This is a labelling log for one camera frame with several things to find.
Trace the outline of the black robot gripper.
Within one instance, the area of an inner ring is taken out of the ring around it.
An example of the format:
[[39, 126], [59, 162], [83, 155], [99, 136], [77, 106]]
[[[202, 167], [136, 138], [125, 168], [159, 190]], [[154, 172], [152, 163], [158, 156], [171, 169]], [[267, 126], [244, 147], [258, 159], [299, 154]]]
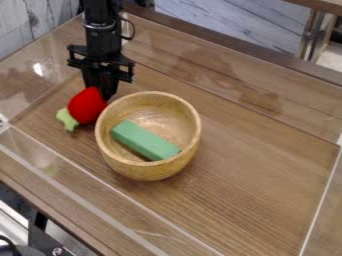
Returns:
[[85, 44], [69, 44], [67, 63], [81, 70], [85, 87], [100, 87], [105, 101], [116, 94], [119, 81], [131, 83], [133, 61], [121, 54], [121, 40], [131, 40], [120, 34], [120, 23], [84, 23]]

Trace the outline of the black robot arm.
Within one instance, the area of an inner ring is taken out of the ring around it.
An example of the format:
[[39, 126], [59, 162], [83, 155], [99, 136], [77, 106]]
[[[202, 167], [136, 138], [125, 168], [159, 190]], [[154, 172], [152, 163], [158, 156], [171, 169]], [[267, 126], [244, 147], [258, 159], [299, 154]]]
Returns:
[[132, 82], [135, 62], [121, 53], [121, 42], [135, 34], [123, 35], [121, 23], [133, 23], [121, 16], [123, 0], [83, 0], [85, 44], [67, 46], [67, 63], [81, 70], [85, 87], [95, 86], [108, 101], [119, 82]]

